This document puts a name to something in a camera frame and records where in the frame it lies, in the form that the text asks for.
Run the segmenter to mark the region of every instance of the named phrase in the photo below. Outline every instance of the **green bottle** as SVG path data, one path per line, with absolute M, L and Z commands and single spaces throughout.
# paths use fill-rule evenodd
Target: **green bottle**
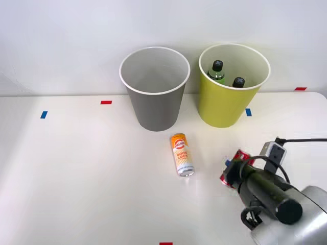
M 208 71 L 208 76 L 217 81 L 220 84 L 225 83 L 225 73 L 223 71 L 223 62 L 221 60 L 216 60 L 213 63 L 212 68 Z

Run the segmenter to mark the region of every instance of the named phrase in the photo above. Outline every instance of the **white table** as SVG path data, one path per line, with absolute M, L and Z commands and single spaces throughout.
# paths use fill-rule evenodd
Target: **white table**
M 219 181 L 225 159 L 238 148 L 257 155 L 276 136 L 327 137 L 327 100 L 260 93 L 252 117 L 217 129 L 196 98 L 184 95 L 163 132 L 142 128 L 125 95 L 0 98 L 0 244 L 254 244 L 240 198 Z M 194 159 L 189 178 L 174 166 L 169 137 L 178 132 Z M 291 183 L 327 190 L 327 144 L 285 147 Z

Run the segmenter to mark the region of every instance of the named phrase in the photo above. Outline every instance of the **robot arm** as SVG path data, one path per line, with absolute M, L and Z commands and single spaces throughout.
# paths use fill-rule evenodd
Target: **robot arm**
M 241 220 L 258 245 L 326 245 L 327 192 L 315 186 L 300 192 L 275 174 L 285 157 L 285 142 L 297 141 L 277 138 L 264 145 L 262 156 L 251 158 L 268 160 L 264 169 L 233 160 L 223 173 L 225 181 L 246 206 Z

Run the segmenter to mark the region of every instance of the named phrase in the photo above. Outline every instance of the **black bottle cap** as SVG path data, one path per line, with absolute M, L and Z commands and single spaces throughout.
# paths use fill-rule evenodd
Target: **black bottle cap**
M 221 71 L 223 69 L 223 62 L 221 60 L 214 61 L 213 70 L 214 71 Z
M 234 79 L 233 87 L 234 88 L 243 88 L 244 84 L 245 84 L 244 78 L 237 77 Z

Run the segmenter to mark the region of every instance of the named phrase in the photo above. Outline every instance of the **cable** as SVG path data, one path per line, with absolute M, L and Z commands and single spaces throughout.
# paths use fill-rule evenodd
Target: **cable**
M 283 173 L 283 175 L 284 175 L 284 177 L 285 177 L 286 182 L 290 184 L 290 179 L 288 178 L 288 175 L 287 175 L 286 171 L 284 170 L 284 168 L 283 168 L 282 166 L 278 165 L 277 163 L 275 163 L 273 160 L 271 160 L 269 157 L 266 157 L 266 156 L 254 156 L 254 157 L 250 157 L 249 159 L 245 160 L 245 161 L 242 163 L 241 167 L 240 167 L 240 178 L 241 178 L 241 179 L 243 179 L 243 178 L 242 178 L 242 172 L 243 172 L 243 168 L 244 168 L 244 166 L 245 166 L 246 164 L 248 164 L 249 161 L 251 161 L 251 160 L 255 160 L 255 159 L 263 159 L 263 160 L 265 160 L 265 161 L 270 162 L 270 163 L 271 163 L 272 165 L 274 165 L 276 168 L 279 168 L 279 169 L 282 171 L 282 173 Z
M 241 212 L 241 221 L 243 222 L 243 224 L 245 224 L 245 226 L 247 228 L 249 228 L 250 230 L 253 230 L 255 227 L 257 227 L 258 223 L 255 222 L 253 220 L 253 222 L 250 222 L 248 219 L 247 219 L 247 214 L 251 211 L 255 211 L 255 210 L 259 210 L 259 211 L 262 211 L 264 210 L 264 207 L 262 206 L 252 206 L 252 207 L 249 207 L 249 208 L 245 208 L 243 209 L 243 211 Z
M 280 139 L 277 138 L 276 143 L 287 143 L 287 142 L 327 142 L 327 139 Z

